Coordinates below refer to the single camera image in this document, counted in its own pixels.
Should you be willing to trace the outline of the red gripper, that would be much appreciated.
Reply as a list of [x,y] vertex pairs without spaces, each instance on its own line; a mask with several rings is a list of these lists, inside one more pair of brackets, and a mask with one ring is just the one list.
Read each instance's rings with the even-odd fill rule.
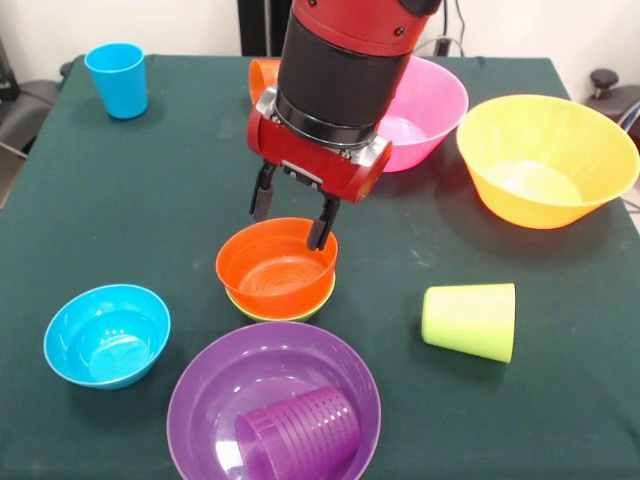
[[275,121],[276,95],[275,84],[267,87],[252,107],[248,120],[249,148],[268,161],[258,172],[250,214],[255,221],[267,218],[276,166],[295,171],[325,192],[322,212],[307,238],[309,250],[322,251],[340,209],[339,198],[357,203],[370,193],[390,158],[392,143],[375,135],[359,148],[321,145]]

